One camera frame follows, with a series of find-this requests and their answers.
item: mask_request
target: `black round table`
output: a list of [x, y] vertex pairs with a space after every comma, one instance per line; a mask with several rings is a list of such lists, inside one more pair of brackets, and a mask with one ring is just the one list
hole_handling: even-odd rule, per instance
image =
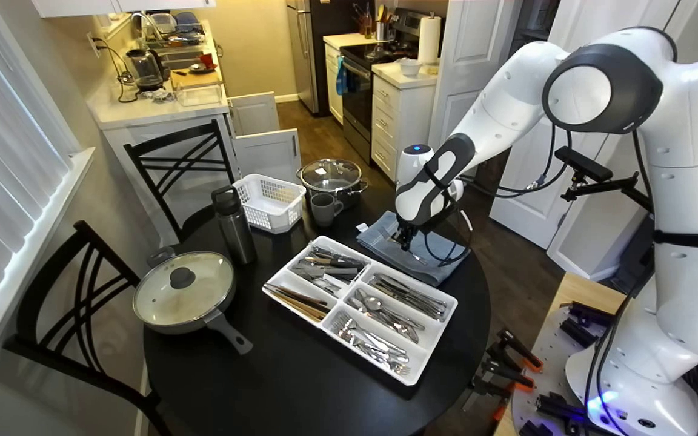
[[[239, 355], [224, 335], [142, 335], [154, 393], [181, 432], [216, 433], [417, 433], [468, 387], [490, 331], [490, 292], [474, 254], [439, 289], [457, 299], [434, 355], [414, 387], [400, 386], [362, 355], [273, 303], [261, 284], [316, 238], [308, 217], [287, 234], [254, 231], [257, 263], [236, 266], [226, 315], [249, 342]], [[351, 232], [339, 243], [364, 252]], [[217, 223], [185, 250], [226, 252]]]

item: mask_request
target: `bottle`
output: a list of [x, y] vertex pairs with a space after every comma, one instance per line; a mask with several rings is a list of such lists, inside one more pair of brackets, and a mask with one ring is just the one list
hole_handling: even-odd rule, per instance
[[226, 238], [227, 252], [238, 263], [251, 263], [257, 259], [251, 231], [238, 198], [236, 186], [224, 186], [211, 194], [214, 210], [220, 221], [220, 232]]

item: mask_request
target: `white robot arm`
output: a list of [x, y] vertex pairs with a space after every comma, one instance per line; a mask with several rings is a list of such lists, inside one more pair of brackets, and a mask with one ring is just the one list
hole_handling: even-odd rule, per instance
[[[455, 202], [447, 194], [454, 176], [507, 151], [542, 114], [568, 131], [643, 135], [657, 307], [630, 303], [614, 347], [568, 361], [588, 418], [615, 433], [698, 433], [698, 394], [680, 380], [698, 366], [698, 62], [673, 59], [672, 39], [654, 28], [615, 32], [570, 55], [528, 44], [396, 197], [402, 234], [427, 231]], [[597, 359], [606, 364], [598, 380], [588, 377]]]

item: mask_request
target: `wooden floor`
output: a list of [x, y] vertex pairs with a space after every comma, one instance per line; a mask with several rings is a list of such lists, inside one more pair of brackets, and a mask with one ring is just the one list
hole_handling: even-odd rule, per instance
[[[319, 157], [351, 160], [362, 165], [367, 181], [376, 194], [392, 202], [392, 183], [379, 168], [369, 168], [344, 140], [341, 125], [333, 116], [310, 116], [301, 102], [278, 105], [278, 118], [287, 129], [299, 129], [304, 165]], [[497, 181], [502, 165], [480, 168], [480, 181]], [[491, 198], [470, 192], [462, 197], [474, 234], [472, 250], [483, 262], [491, 296], [491, 335], [508, 328], [527, 345], [534, 345], [562, 268], [542, 250], [490, 221]], [[427, 429], [427, 436], [480, 436], [491, 423], [495, 398], [465, 394]]]

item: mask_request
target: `black chair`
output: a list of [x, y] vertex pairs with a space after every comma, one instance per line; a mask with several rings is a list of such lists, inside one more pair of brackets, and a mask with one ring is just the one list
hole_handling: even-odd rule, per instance
[[185, 243], [185, 238], [192, 234], [202, 223], [211, 221], [214, 208], [207, 205], [199, 213], [190, 216], [185, 223], [176, 223], [175, 210], [168, 204], [168, 192], [186, 173], [217, 173], [217, 175], [227, 175], [230, 183], [236, 181], [227, 151], [224, 146], [224, 135], [220, 135], [216, 118], [203, 125], [158, 135], [139, 146], [125, 142], [125, 152], [134, 160], [147, 190], [153, 192], [164, 217], [175, 227], [180, 243]]
[[[16, 331], [8, 337], [4, 349], [124, 398], [150, 418], [158, 433], [169, 436], [169, 427], [154, 410], [158, 394], [141, 394], [112, 377], [95, 347], [91, 318], [112, 299], [135, 286], [135, 271], [84, 221], [77, 221], [75, 232], [37, 271], [20, 300]], [[73, 305], [66, 312], [47, 315], [43, 303], [55, 292], [73, 292], [68, 296]]]

